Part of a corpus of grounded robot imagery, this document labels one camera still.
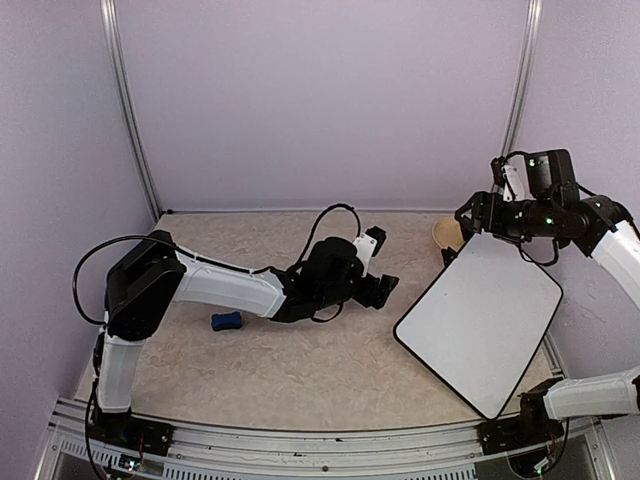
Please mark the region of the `metal whiteboard stand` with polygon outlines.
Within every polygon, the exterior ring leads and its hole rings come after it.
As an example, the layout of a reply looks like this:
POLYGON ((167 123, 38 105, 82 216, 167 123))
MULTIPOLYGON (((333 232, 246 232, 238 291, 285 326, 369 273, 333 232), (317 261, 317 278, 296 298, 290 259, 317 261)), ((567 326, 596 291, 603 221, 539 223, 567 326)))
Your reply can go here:
POLYGON ((458 252, 452 247, 447 247, 441 250, 441 255, 444 266, 447 267, 457 258, 458 252))

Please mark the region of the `white whiteboard with black frame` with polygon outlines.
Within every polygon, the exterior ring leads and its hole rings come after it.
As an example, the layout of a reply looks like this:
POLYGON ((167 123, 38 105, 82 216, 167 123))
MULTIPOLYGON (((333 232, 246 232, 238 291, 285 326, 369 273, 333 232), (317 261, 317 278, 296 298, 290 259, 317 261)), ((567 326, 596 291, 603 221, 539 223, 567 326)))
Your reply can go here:
POLYGON ((563 298, 543 268, 488 234, 468 240, 393 328, 394 338, 486 420, 524 377, 563 298))

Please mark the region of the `blue whiteboard eraser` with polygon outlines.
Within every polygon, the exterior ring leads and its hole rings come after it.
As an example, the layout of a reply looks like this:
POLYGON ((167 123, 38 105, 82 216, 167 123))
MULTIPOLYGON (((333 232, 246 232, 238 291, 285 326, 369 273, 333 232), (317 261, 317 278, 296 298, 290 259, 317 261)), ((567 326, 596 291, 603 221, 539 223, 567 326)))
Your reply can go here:
POLYGON ((215 332, 241 329, 242 324, 242 316, 238 311, 213 314, 211 316, 211 328, 215 332))

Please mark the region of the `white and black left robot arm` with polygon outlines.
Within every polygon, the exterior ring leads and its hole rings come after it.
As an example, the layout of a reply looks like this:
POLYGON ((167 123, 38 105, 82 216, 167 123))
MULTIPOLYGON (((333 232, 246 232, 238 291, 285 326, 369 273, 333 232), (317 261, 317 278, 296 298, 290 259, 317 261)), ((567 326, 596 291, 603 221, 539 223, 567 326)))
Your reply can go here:
POLYGON ((353 240, 327 237, 305 246, 285 270, 248 269, 204 258, 155 230, 107 273, 104 318, 94 348, 94 380, 85 414, 85 436, 140 454, 164 456, 173 436, 164 422, 132 413, 131 393, 145 342, 156 333, 169 306, 194 302, 224 307, 215 330, 236 328, 240 313, 279 323, 316 321, 319 311, 342 310, 355 301, 383 308, 398 285, 395 276, 373 276, 369 263, 386 240, 372 227, 353 240))

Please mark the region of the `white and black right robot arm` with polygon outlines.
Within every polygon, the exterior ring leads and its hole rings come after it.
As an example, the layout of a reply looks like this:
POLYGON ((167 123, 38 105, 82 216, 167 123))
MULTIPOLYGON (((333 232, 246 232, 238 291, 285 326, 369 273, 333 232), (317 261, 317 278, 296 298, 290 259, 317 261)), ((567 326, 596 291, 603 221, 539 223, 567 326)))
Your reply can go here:
MULTIPOLYGON (((487 232, 516 247, 549 238, 559 252, 574 244, 633 301, 639 300, 639 231, 619 202, 586 189, 565 149, 521 152, 530 198, 522 199, 508 172, 509 155, 492 160, 497 191, 478 191, 454 213, 464 234, 487 232)), ((521 394, 520 412, 478 428, 484 454, 559 439, 573 418, 616 418, 639 412, 639 370, 585 379, 554 377, 521 394)))

